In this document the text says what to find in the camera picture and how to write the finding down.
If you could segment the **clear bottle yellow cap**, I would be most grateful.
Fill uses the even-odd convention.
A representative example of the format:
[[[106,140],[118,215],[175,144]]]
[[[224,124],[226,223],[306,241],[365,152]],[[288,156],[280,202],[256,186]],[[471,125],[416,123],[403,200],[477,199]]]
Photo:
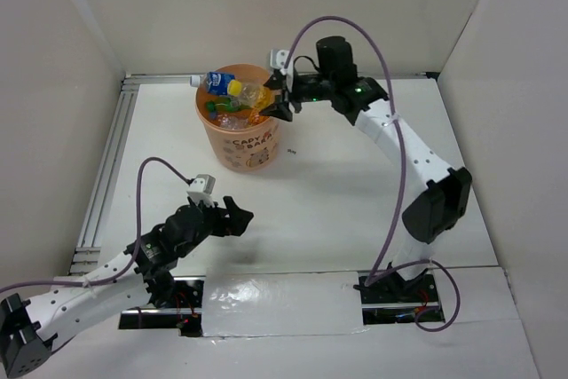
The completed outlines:
[[[227,85],[227,94],[237,99],[242,105],[264,109],[273,102],[272,91],[262,84],[244,83],[236,79]]]

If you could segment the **orange juice bottle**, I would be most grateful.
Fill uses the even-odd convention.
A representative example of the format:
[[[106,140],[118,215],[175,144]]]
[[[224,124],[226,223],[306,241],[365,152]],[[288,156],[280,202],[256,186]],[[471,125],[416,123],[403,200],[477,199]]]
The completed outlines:
[[[257,108],[252,109],[248,116],[248,125],[257,126],[268,119],[268,116],[261,115],[261,111]]]

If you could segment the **green plastic soda bottle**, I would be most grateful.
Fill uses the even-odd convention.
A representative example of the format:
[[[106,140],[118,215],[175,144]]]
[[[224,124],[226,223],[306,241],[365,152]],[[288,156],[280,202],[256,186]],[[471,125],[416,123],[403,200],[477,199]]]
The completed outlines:
[[[204,106],[210,113],[234,113],[249,109],[249,106],[241,104],[238,100],[228,98],[221,98],[217,101],[209,100],[205,102]]]

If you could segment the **clear bottle blue cap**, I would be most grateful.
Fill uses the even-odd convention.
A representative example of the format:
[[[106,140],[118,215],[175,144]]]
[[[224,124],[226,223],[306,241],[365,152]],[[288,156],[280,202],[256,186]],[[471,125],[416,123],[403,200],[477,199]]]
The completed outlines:
[[[229,114],[220,114],[216,122],[217,126],[224,130],[244,130],[249,126],[249,122],[246,118]]]

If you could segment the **clear bottle blue label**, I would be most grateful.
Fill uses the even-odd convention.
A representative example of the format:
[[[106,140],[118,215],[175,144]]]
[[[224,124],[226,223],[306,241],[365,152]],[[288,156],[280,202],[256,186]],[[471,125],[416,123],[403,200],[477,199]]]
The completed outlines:
[[[194,88],[202,88],[208,94],[225,96],[228,94],[229,83],[235,79],[235,75],[223,72],[208,72],[203,75],[190,75],[189,85]]]

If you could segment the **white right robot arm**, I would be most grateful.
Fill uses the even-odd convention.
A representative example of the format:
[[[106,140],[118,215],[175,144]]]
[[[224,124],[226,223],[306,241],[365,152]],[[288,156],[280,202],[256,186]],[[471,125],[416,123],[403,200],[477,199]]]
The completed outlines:
[[[395,210],[402,240],[388,263],[391,297],[406,301],[418,289],[418,278],[434,254],[437,237],[464,216],[472,183],[469,171],[453,168],[435,154],[415,131],[391,110],[391,96],[372,77],[358,74],[351,45],[342,36],[316,43],[315,73],[300,75],[294,68],[276,70],[265,82],[275,99],[265,116],[291,121],[307,102],[328,101],[348,122],[367,135],[393,165],[401,168],[403,199]]]

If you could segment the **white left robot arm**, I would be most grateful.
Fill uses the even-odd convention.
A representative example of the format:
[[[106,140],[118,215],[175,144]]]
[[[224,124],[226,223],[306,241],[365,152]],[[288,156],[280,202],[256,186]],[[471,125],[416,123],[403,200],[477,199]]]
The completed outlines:
[[[224,205],[188,202],[74,286],[41,295],[13,293],[1,302],[1,363],[9,378],[39,368],[84,330],[122,311],[175,296],[171,275],[178,260],[209,236],[242,235],[254,215],[226,196]]]

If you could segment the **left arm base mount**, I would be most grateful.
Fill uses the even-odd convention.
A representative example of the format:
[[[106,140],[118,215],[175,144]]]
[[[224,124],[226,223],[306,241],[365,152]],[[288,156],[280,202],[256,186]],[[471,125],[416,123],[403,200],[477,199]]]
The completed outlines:
[[[158,307],[148,304],[121,313],[119,330],[170,330],[180,336],[203,336],[201,312],[204,276],[176,277],[171,298]]]

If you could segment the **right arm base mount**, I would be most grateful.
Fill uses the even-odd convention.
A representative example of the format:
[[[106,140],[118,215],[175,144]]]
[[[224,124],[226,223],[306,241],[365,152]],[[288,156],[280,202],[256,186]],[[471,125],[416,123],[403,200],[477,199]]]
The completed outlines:
[[[404,281],[395,272],[366,287],[366,274],[352,286],[359,292],[363,323],[367,326],[414,323],[444,323],[446,318],[439,300],[437,284],[426,270],[416,279]]]

